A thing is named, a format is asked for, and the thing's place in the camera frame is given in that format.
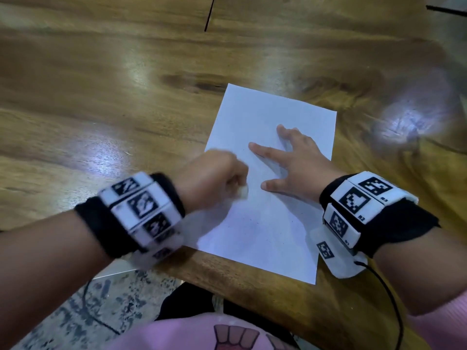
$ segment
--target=forearm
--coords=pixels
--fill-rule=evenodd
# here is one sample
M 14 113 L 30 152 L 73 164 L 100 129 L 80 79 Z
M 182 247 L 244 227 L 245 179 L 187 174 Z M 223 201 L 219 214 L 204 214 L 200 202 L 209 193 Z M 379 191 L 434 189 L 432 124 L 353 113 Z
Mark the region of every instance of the forearm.
M 374 260 L 412 315 L 431 312 L 467 289 L 467 246 L 441 228 L 385 244 Z
M 0 349 L 13 346 L 111 261 L 73 210 L 0 233 Z

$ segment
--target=wood grain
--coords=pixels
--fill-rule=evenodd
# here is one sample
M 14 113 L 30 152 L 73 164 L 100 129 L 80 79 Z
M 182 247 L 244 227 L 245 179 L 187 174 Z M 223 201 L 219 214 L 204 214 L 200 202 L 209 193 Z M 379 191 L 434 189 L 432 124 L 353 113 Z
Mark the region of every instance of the wood grain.
M 203 32 L 211 1 L 0 0 L 0 228 L 135 171 L 174 172 L 204 150 L 230 82 L 338 111 L 339 167 L 386 177 L 465 233 L 466 46 L 445 36 L 465 23 L 433 32 L 423 0 L 215 0 Z M 188 248 L 160 269 L 323 350 L 396 342 L 366 272 L 337 280 L 320 263 L 311 286 Z M 403 349 L 427 348 L 407 331 Z

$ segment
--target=person's left hand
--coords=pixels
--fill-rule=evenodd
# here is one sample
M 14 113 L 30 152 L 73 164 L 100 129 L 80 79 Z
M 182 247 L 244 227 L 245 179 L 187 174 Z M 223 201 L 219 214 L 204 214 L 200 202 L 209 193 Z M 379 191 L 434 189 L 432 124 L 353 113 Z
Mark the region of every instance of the person's left hand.
M 186 213 L 236 196 L 247 184 L 248 166 L 228 151 L 209 150 L 183 167 L 172 182 Z

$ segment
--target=black fabric strap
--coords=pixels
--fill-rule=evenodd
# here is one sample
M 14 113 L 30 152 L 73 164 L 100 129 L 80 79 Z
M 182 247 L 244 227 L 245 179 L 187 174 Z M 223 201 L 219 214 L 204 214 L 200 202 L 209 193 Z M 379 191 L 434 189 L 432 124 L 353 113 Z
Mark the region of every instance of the black fabric strap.
M 363 224 L 331 198 L 331 194 L 337 187 L 351 176 L 353 175 L 342 176 L 329 184 L 321 193 L 319 202 L 323 209 L 331 203 L 353 228 L 361 233 L 354 247 L 355 250 L 364 252 L 372 258 L 383 244 L 410 241 L 426 234 L 433 227 L 439 226 L 437 217 L 407 199 L 386 206 L 370 222 Z
M 178 213 L 182 218 L 185 217 L 185 207 L 183 206 L 182 200 L 178 196 L 175 187 L 168 176 L 164 173 L 158 172 L 151 174 L 151 178 L 157 182 L 162 189 L 164 189 L 165 193 L 169 196 L 169 199 L 172 200 L 172 203 L 178 210 Z
M 109 257 L 121 258 L 125 254 L 141 250 L 114 214 L 97 196 L 76 205 L 75 211 L 88 225 Z

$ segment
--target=hand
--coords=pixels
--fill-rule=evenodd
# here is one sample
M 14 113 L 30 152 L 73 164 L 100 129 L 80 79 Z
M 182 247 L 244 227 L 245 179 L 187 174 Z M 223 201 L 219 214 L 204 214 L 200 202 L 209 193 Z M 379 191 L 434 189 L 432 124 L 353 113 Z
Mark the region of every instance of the hand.
M 285 179 L 262 182 L 261 189 L 319 202 L 324 188 L 336 178 L 346 175 L 323 156 L 312 138 L 301 134 L 297 128 L 286 129 L 279 125 L 277 134 L 290 140 L 293 152 L 264 147 L 253 142 L 248 145 L 252 152 L 277 162 L 289 173 Z
M 208 209 L 236 196 L 247 184 L 248 166 L 228 151 L 209 150 L 172 179 L 186 213 Z

